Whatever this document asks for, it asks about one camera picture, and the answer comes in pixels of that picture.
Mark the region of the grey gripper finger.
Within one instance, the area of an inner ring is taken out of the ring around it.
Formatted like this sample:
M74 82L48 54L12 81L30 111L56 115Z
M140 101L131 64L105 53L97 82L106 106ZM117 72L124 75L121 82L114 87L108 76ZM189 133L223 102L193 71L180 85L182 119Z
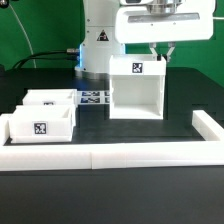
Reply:
M156 60L159 61L160 60L160 56L158 55L157 51L156 51L156 43L149 43L149 49L151 51L151 53L156 57Z

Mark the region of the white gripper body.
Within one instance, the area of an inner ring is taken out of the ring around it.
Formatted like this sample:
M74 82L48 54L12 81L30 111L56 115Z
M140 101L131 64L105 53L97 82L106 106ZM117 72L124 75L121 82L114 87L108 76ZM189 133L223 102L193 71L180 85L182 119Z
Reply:
M208 40L216 0L120 0L115 36L120 43Z

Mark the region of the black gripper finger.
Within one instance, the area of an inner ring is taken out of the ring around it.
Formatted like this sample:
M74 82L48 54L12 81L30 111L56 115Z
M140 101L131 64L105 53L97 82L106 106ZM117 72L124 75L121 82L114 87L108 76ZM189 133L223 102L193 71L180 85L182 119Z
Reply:
M165 55L167 62L170 62L171 55L172 55L173 51L175 50L175 47L176 47L176 43L175 42L169 42L168 43L168 51L167 51L167 53Z

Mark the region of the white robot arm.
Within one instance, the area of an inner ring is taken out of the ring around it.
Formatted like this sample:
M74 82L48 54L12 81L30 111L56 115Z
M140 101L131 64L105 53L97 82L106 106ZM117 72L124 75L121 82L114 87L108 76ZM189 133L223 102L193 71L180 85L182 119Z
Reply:
M98 79L127 44L208 40L217 0L83 0L85 36L76 72Z

